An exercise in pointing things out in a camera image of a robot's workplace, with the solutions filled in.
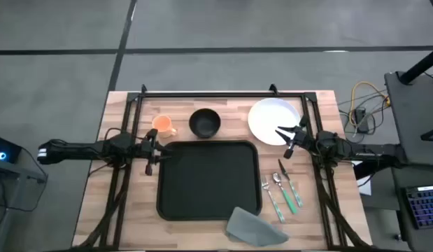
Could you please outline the grey desk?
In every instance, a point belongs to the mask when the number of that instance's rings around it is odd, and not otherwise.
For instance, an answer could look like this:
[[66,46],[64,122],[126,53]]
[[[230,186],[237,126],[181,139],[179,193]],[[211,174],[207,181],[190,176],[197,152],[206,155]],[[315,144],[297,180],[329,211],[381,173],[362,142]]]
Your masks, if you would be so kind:
[[409,206],[404,199],[404,189],[407,187],[433,185],[433,168],[410,166],[391,170],[395,194],[399,202],[397,218],[402,240],[413,252],[433,252],[433,228],[417,230],[411,219]]

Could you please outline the black plastic tray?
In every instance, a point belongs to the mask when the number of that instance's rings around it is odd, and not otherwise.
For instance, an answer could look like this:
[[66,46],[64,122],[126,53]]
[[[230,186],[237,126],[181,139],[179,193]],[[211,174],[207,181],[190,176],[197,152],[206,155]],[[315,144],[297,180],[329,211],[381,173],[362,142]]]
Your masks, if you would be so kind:
[[166,221],[226,221],[262,210],[257,148],[249,141],[175,141],[159,164],[157,212]]

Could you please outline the dark grey side table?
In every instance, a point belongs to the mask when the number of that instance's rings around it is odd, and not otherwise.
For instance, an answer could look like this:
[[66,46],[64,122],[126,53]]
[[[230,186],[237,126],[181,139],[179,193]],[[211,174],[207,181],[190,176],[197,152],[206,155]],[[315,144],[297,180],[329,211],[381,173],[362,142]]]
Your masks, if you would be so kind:
[[397,73],[384,75],[400,144],[410,163],[433,166],[433,141],[421,136],[433,130],[433,79],[422,75],[411,85]]

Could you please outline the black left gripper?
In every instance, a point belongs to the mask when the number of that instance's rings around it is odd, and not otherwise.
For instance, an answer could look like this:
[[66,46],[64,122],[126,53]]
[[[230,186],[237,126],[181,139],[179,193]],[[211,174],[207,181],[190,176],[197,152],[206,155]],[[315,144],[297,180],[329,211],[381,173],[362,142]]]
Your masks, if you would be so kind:
[[152,176],[152,166],[163,160],[168,160],[171,158],[170,155],[160,156],[155,155],[155,151],[160,152],[171,152],[172,150],[167,146],[163,146],[157,141],[157,129],[149,130],[146,135],[141,140],[141,151],[142,158],[146,159],[147,165],[145,166],[145,174],[147,176]]

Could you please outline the black stand beam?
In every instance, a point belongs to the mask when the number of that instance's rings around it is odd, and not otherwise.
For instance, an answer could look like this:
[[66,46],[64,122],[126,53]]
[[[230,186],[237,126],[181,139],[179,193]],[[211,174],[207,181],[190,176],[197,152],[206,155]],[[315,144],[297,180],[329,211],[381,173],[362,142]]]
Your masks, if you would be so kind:
[[378,171],[378,168],[380,166],[379,161],[372,161],[372,160],[352,161],[352,163],[353,163],[355,178],[357,180],[375,174]]

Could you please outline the fork with patterned handle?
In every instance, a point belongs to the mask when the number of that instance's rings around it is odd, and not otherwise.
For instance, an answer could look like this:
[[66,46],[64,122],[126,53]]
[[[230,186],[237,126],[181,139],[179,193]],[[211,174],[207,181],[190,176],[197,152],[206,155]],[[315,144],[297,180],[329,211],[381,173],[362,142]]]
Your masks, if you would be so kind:
[[274,197],[270,191],[269,183],[268,183],[267,178],[265,176],[263,176],[261,178],[261,184],[262,184],[262,188],[267,192],[269,199],[271,200],[271,202],[274,206],[274,210],[278,216],[279,221],[281,223],[285,223],[285,217],[283,216],[281,210],[279,209],[279,207],[278,207],[278,205],[277,205],[277,203],[276,203],[276,201],[275,201],[275,199],[274,199]]

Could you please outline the grey metal stand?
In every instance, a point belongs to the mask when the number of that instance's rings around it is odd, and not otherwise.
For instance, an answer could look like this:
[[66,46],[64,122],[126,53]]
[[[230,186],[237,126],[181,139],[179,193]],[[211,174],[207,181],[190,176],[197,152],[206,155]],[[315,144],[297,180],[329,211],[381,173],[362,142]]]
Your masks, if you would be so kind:
[[38,196],[33,206],[25,207],[25,192],[29,181],[42,185],[40,193],[43,194],[48,181],[48,174],[39,168],[32,171],[18,164],[12,164],[3,160],[5,153],[0,153],[0,252],[3,252],[3,245],[6,235],[10,229],[10,222],[13,214],[17,212],[33,212],[40,200]]

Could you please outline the orange mug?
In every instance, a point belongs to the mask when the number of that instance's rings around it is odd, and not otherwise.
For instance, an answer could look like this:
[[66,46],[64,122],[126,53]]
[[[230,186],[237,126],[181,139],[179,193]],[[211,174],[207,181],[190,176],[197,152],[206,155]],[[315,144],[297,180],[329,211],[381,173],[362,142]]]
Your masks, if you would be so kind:
[[161,138],[173,137],[177,130],[173,127],[169,116],[158,115],[152,120],[152,128],[157,130],[157,135]]

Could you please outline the spoon with green handle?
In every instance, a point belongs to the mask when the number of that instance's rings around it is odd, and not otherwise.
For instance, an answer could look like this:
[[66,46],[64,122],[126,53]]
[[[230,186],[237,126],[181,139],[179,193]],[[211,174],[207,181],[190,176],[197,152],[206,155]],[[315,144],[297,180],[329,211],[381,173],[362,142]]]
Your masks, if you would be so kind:
[[274,180],[275,184],[281,189],[281,192],[282,192],[282,194],[283,194],[283,196],[285,198],[285,201],[286,201],[286,203],[287,203],[287,205],[288,205],[291,213],[292,214],[296,214],[297,213],[297,208],[294,205],[294,203],[292,202],[292,200],[291,200],[290,196],[288,195],[287,191],[284,189],[284,187],[282,185],[281,176],[277,172],[274,172],[273,175],[272,175],[272,177],[273,177],[273,180]]

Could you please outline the black power adapter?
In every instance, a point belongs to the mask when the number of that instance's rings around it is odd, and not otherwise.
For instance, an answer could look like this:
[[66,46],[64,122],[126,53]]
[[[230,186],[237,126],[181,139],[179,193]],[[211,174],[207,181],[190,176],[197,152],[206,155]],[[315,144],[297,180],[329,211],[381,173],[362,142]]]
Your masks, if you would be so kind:
[[365,108],[356,108],[353,111],[353,115],[356,123],[356,130],[358,133],[366,134],[369,131],[368,122],[366,119],[366,109]]

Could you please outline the black computer with blue light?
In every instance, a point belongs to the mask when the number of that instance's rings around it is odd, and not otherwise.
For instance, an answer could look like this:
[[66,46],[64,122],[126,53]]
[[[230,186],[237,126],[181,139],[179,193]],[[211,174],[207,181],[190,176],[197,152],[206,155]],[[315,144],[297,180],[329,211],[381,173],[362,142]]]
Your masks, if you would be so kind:
[[0,161],[15,164],[22,147],[0,137]]

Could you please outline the backlit black keyboard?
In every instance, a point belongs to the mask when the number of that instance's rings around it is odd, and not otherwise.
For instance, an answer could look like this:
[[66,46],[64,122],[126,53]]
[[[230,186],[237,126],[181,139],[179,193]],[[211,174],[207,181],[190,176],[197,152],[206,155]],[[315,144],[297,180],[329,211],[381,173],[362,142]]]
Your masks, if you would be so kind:
[[415,229],[433,228],[433,185],[405,187],[402,192]]

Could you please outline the white plate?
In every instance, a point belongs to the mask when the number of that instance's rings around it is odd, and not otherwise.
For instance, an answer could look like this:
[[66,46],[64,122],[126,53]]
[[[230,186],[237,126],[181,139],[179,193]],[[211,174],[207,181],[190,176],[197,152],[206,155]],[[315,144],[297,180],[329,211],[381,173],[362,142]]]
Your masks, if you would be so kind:
[[278,127],[297,126],[300,119],[297,109],[287,101],[266,98],[256,102],[250,109],[248,126],[252,134],[261,142],[272,146],[283,146],[286,141],[276,131],[291,139],[294,133],[285,133]]

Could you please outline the black bowl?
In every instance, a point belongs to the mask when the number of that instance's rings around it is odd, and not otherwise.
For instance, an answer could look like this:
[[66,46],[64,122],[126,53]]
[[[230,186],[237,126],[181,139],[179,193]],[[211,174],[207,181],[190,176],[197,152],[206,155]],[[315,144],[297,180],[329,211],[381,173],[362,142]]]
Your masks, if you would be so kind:
[[189,127],[194,135],[201,139],[215,136],[220,129],[221,118],[209,108],[196,110],[189,119]]

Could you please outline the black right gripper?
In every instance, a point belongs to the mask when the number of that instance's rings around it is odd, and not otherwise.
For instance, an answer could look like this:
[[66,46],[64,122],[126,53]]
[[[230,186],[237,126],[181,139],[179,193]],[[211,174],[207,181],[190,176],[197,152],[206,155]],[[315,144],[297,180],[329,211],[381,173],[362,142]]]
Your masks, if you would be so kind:
[[278,129],[280,130],[294,133],[292,139],[289,136],[285,135],[284,133],[275,130],[275,132],[285,141],[285,144],[289,146],[289,148],[285,151],[283,155],[285,159],[291,158],[292,154],[294,153],[295,146],[303,148],[306,151],[309,150],[308,134],[304,131],[304,128],[306,128],[308,122],[309,122],[309,118],[306,115],[303,115],[297,126],[294,127],[278,126]]

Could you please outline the knife with patterned handle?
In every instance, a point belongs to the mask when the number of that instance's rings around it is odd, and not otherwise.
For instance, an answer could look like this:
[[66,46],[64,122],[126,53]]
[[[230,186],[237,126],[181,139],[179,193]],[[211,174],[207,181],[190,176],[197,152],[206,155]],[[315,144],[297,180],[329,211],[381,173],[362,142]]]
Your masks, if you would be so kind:
[[280,159],[278,159],[278,165],[280,167],[281,173],[282,175],[284,175],[284,177],[288,180],[288,183],[290,184],[290,188],[292,190],[292,193],[294,195],[294,198],[296,199],[297,205],[298,207],[303,207],[303,203],[301,201],[301,197],[299,196],[299,193],[297,192],[297,190],[294,187],[293,182],[291,181],[287,171],[285,170],[283,163],[281,162]]

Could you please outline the white paper sheet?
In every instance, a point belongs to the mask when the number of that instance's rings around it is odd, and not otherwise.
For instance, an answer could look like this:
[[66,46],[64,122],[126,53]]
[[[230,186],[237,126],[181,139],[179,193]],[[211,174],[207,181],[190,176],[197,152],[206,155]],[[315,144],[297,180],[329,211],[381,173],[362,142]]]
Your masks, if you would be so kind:
[[356,180],[361,195],[371,196],[371,175]]

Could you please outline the grey cloth napkin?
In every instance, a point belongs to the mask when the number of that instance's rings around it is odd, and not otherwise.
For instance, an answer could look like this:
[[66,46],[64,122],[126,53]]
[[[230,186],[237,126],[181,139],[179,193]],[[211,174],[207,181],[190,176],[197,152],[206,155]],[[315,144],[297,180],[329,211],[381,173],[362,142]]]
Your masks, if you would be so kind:
[[256,247],[283,244],[289,240],[287,234],[240,207],[234,208],[225,234],[232,241]]

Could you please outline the black pole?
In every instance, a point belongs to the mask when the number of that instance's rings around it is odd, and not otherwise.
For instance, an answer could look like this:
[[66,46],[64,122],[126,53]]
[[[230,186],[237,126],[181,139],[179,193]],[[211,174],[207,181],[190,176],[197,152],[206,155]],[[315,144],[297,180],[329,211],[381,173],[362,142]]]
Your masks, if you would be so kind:
[[399,81],[404,85],[411,85],[419,75],[433,67],[433,51],[412,66],[408,71],[399,75]]

